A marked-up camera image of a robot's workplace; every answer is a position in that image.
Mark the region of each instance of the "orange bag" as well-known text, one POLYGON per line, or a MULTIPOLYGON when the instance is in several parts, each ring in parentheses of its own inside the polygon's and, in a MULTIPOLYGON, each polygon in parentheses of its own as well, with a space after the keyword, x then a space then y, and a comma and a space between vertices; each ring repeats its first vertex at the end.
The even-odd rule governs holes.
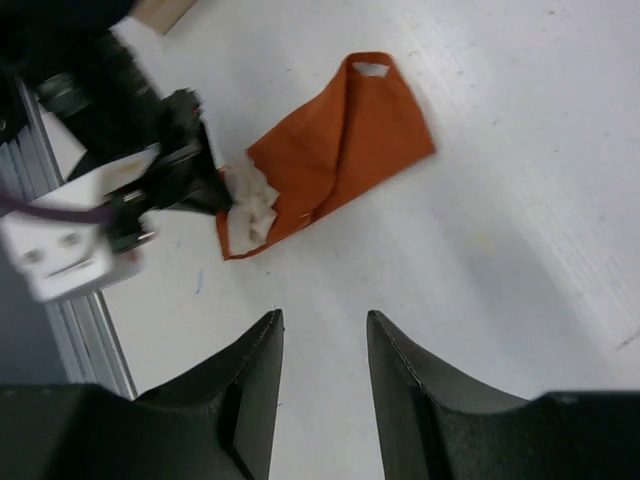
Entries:
POLYGON ((317 97, 247 150, 280 192, 273 207, 278 216, 266 245, 231 257, 227 216, 219 214, 223 256, 255 255, 434 152, 393 59, 380 52, 351 54, 317 97))

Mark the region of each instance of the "screw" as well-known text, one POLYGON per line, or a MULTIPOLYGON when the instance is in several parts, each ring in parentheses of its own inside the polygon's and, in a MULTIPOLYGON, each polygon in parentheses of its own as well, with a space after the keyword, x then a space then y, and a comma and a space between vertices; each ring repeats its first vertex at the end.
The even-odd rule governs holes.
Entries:
POLYGON ((60 243, 65 247, 73 247, 80 242, 80 236, 77 233, 68 233, 60 237, 60 243))
POLYGON ((44 255, 40 250, 36 250, 36 249, 29 250, 27 253, 24 254, 24 261, 26 263, 38 263, 39 261, 42 260, 43 257, 44 255))

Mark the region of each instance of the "crumpled paper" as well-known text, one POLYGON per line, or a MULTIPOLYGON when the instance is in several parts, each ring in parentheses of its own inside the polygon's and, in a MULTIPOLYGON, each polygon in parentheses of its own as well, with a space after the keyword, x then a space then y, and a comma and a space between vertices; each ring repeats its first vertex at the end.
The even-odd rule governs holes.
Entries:
POLYGON ((234 200, 227 214, 229 253, 244 255, 267 242, 280 194, 246 154, 225 164, 224 181, 234 200))

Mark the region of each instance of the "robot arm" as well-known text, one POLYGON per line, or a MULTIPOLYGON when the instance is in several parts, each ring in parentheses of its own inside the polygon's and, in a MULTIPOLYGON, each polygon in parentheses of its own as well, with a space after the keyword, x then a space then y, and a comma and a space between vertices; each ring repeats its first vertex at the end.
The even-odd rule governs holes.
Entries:
POLYGON ((4 73, 18 76, 87 149, 68 183, 0 221, 10 260, 36 299, 85 294, 137 272, 136 248, 153 237, 142 218, 149 210, 215 215, 231 207, 195 93, 161 99, 109 30, 131 0, 0 6, 4 73), (85 215, 53 216, 47 205, 85 215))

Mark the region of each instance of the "white floor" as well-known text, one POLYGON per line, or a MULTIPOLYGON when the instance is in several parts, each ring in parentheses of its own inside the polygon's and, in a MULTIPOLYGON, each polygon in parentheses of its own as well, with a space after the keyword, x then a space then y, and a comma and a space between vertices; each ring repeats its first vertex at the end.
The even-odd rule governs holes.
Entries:
POLYGON ((371 308, 522 396, 639 388, 636 9, 631 0, 199 0, 163 38, 125 22, 166 92, 199 91, 223 158, 317 93, 347 53, 375 49, 396 57, 440 148, 240 262, 221 261, 210 218, 153 215, 161 235, 146 248, 146 271, 105 292, 138 388, 283 308, 276 480, 383 478, 371 308))

